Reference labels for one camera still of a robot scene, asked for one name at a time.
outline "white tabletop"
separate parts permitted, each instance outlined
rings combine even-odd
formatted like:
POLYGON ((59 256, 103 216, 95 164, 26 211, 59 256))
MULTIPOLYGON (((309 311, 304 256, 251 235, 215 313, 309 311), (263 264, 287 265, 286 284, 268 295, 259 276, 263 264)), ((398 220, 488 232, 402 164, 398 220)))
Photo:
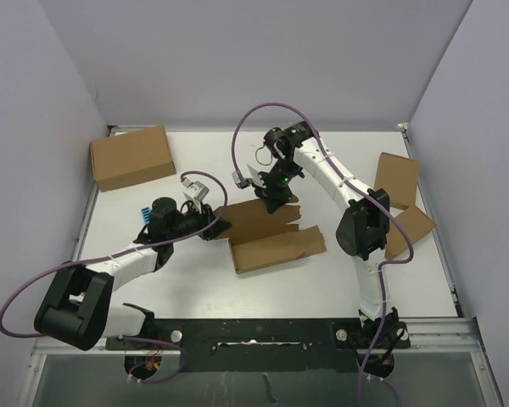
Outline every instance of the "white tabletop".
MULTIPOLYGON (((381 152, 407 156, 399 132, 321 134, 336 157, 367 184, 373 184, 381 152)), ((183 171, 202 170, 219 178, 227 187, 231 204, 253 199, 252 189, 241 191, 233 184, 231 135, 168 134, 177 176, 99 192, 81 257, 111 254, 131 243, 143 226, 140 209, 151 206, 156 198, 171 197, 181 204, 184 197, 179 174, 183 171)), ((255 162, 255 150, 263 135, 258 131, 239 135, 239 163, 268 168, 255 162)), ((260 152, 261 161, 268 158, 267 151, 260 152)), ((205 202, 213 208, 220 206, 220 189, 211 180, 199 180, 211 189, 205 202)), ((157 318, 357 317, 360 295, 355 268, 334 237, 341 219, 337 207, 309 176, 294 179, 290 186, 301 205, 300 228, 319 225, 326 239, 326 253, 237 275, 226 241, 193 238, 175 245, 175 253, 164 268, 119 289, 113 303, 137 304, 151 309, 157 318)), ((423 209, 419 193, 417 206, 423 209)), ((385 275, 400 316, 456 316, 432 234, 416 243, 415 259, 410 264, 389 265, 385 275)))

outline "metal frame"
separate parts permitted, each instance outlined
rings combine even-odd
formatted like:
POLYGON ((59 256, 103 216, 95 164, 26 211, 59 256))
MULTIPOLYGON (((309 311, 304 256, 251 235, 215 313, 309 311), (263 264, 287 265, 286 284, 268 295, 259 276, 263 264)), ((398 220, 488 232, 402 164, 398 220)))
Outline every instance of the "metal frame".
MULTIPOLYGON (((110 135, 120 131, 134 131, 143 128, 142 126, 133 127, 114 127, 110 135)), ((404 135, 404 143, 406 145, 407 153, 411 155, 411 148, 407 138, 406 128, 398 127, 399 131, 404 135)), ((424 201, 424 207, 428 216, 432 217, 432 211, 429 207, 427 196, 423 191, 421 182, 418 183, 419 191, 424 201)), ((79 259, 85 239, 87 236, 88 226, 90 225, 92 213, 96 204, 99 194, 98 187, 93 184, 85 213, 81 222, 81 229, 79 237, 76 240, 76 245, 72 254, 72 259, 79 259)), ((448 262, 445 257, 445 252, 441 244, 441 240, 437 228, 433 230, 433 237, 439 252, 439 257, 445 271, 445 276, 449 284, 449 289, 455 300, 458 309, 460 305, 456 296, 455 284, 449 270, 448 262)), ((411 348, 409 349, 395 349, 397 354, 402 353, 452 353, 452 352, 468 352, 475 366, 478 382, 484 396, 487 406, 497 407, 503 406, 501 396, 496 385, 492 370, 489 367, 487 356, 484 352, 481 336, 478 330, 477 322, 473 319, 465 318, 411 318, 404 319, 408 326, 409 338, 411 340, 411 348)), ((373 353, 382 353, 382 350, 374 350, 373 353)), ((39 385, 42 371, 45 366, 47 355, 49 354, 90 354, 94 356, 105 356, 111 354, 146 354, 146 351, 108 351, 105 349, 105 340, 100 340, 98 344, 89 351, 83 352, 70 345, 61 343, 49 337, 43 337, 36 340, 36 344, 31 356, 31 363, 29 370, 26 373, 23 387, 21 388, 17 406, 28 407, 32 406, 36 397, 37 387, 39 385)), ((176 351, 163 351, 162 354, 175 355, 179 354, 176 351)))

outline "table surface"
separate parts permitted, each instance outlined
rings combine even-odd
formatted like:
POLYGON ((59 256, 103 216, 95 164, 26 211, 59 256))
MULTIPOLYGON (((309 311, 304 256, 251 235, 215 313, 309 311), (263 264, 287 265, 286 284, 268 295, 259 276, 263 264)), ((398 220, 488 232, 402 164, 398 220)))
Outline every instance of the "table surface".
MULTIPOLYGON (((267 168, 255 162, 255 150, 263 135, 260 131, 240 133, 239 163, 267 168)), ((333 131, 321 135, 336 157, 369 185, 374 182, 381 152, 407 156, 399 132, 333 131)), ((219 178, 231 204, 253 199, 252 189, 239 190, 233 184, 231 138, 231 132, 169 133, 177 175, 98 192, 81 257, 112 254, 131 243, 143 226, 140 209, 156 198, 171 197, 182 203, 179 174, 183 171, 202 170, 219 178)), ((261 151, 259 159, 266 162, 269 153, 261 151)), ((211 180, 196 179, 210 187, 205 202, 213 208, 220 206, 220 188, 211 180)), ((237 275, 226 240, 192 238, 175 245, 175 253, 164 268, 120 288, 112 302, 142 306, 157 318, 357 317, 360 294, 355 267, 334 237, 341 219, 337 207, 309 176, 294 179, 290 186, 301 205, 300 228, 319 225, 326 239, 326 253, 237 275)), ((417 206, 424 208, 418 191, 417 206)), ((400 316, 456 317, 432 234, 415 244, 415 258, 410 264, 389 265, 385 276, 400 316)))

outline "cardboard flap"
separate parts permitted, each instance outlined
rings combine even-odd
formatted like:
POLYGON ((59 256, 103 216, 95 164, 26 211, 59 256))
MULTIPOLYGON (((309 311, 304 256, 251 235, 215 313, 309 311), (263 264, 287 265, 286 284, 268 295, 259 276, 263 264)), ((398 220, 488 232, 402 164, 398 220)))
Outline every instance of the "cardboard flap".
POLYGON ((236 272, 240 274, 322 253, 326 245, 318 226, 313 226, 243 244, 230 242, 230 250, 236 272))
MULTIPOLYGON (((414 244, 435 228, 435 223, 428 218, 419 208, 411 206, 396 216, 396 220, 404 227, 411 242, 414 244)), ((407 250, 406 240, 394 223, 390 222, 390 230, 387 235, 387 246, 384 257, 393 259, 407 250)))
POLYGON ((390 197, 390 206, 407 209, 417 201, 417 179, 420 163, 390 153, 381 153, 374 188, 383 188, 390 197))
MULTIPOLYGON (((222 208, 217 208, 218 215, 222 208)), ((228 231, 218 238, 228 238, 232 244, 252 242, 264 237, 297 231, 298 225, 290 224, 300 218, 299 206, 286 204, 275 213, 268 214, 266 205, 261 199, 229 205, 224 219, 232 223, 228 231)))

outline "cardboard box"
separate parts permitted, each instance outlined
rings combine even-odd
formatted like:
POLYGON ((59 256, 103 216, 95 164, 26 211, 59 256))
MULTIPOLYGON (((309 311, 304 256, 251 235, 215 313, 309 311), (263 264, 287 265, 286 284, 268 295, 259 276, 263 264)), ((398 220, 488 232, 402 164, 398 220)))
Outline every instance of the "cardboard box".
MULTIPOLYGON (((417 206, 417 183, 420 163, 415 159, 381 153, 374 188, 383 188, 390 197, 390 206, 404 211, 396 220, 404 227, 415 244, 435 228, 435 223, 417 206)), ((390 222, 384 257, 393 259, 407 250, 406 240, 394 223, 390 222)))
POLYGON ((384 189, 393 208, 407 209, 415 206, 419 170, 420 163, 416 159, 381 153, 374 189, 384 189))
POLYGON ((299 206, 286 204, 268 214, 260 199, 230 205, 224 219, 232 228, 219 236, 227 237, 238 274, 278 265, 326 251, 318 226, 300 230, 292 224, 300 217, 299 206))
POLYGON ((162 125, 91 142, 91 158, 94 181, 102 191, 176 173, 162 125))

